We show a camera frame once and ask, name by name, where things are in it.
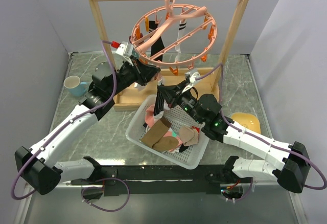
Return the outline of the pink round clip hanger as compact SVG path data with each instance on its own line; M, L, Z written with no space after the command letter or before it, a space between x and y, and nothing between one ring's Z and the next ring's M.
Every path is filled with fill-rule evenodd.
M156 30L149 33L149 21L154 20L158 23ZM184 36L177 39L179 22L186 20ZM189 59L181 59L175 62L176 45L180 48L186 41L189 41L194 35L207 30L207 40L204 41L204 48L199 54ZM177 4L174 0L164 0L164 5L153 9L143 15L134 25L130 43L136 49L141 62L156 64L160 67L168 68L169 71L177 76L178 68L186 67L192 69L197 60L206 62L207 54L213 47L217 38L218 28L215 19L208 12L206 7L198 7L190 4ZM162 38L165 48L157 54L150 56L151 46Z

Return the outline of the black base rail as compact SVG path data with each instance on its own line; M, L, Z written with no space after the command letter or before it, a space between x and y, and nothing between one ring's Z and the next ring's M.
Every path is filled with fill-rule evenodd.
M199 165L188 170L177 165L103 166L92 181L77 179L73 186L103 186L104 196L164 193L220 194L221 185L236 183L240 178L229 166Z

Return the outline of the light blue mug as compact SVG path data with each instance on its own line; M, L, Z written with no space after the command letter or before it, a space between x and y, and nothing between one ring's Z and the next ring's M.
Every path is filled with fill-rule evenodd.
M78 76L69 76L64 80L64 87L75 97L83 96L88 87L88 82L81 81Z

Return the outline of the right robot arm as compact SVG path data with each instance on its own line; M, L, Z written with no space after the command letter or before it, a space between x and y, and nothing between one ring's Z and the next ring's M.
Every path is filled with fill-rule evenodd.
M228 182L239 178L266 178L277 181L284 189L302 193L311 168L304 144L288 144L260 135L245 128L235 120L225 117L221 105L212 94L199 98L192 95L183 83L157 88L160 104L169 108L179 106L195 122L202 125L201 131L211 140L239 147L259 157L259 160L235 159L233 165L224 168L223 175Z

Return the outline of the pile of socks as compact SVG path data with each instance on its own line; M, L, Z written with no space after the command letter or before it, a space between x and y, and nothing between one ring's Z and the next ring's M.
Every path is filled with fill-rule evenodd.
M172 129L172 123L164 116L155 119L154 105L150 105L145 113L146 133L140 141L149 148L159 152L183 152L189 146L199 142L200 128L181 126L178 131Z

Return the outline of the aluminium frame rail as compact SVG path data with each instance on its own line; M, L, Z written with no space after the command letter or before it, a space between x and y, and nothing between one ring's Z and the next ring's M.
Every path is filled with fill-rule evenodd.
M60 162L56 166L47 166L40 161L30 164L22 173L25 179L36 191L44 195L52 191L60 182L83 179L92 181L104 165L98 162L81 159L79 161ZM276 181L282 176L279 170L272 169L264 161L232 160L224 166L246 182L248 178L255 181Z

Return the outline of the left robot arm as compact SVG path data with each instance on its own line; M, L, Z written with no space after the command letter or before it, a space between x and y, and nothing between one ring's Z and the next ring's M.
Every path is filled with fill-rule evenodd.
M87 93L71 114L43 140L30 148L21 146L14 154L18 175L41 195L51 192L60 182L85 179L96 184L101 178L100 164L91 158L76 162L59 159L83 131L97 123L114 106L114 96L133 83L146 86L160 68L139 60L123 62L116 71L110 62L100 63Z

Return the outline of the yellow bowl on plate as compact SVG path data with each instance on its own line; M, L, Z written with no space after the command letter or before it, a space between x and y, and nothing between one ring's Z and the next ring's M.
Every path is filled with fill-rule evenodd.
M245 128L261 134L260 122L255 115L248 113L233 113L231 118Z

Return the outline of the white plastic basket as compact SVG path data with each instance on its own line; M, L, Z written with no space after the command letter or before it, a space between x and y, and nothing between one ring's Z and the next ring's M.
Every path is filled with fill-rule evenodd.
M132 118L126 138L183 168L195 169L203 157L209 138L183 109L165 110L154 118L155 95L148 96Z

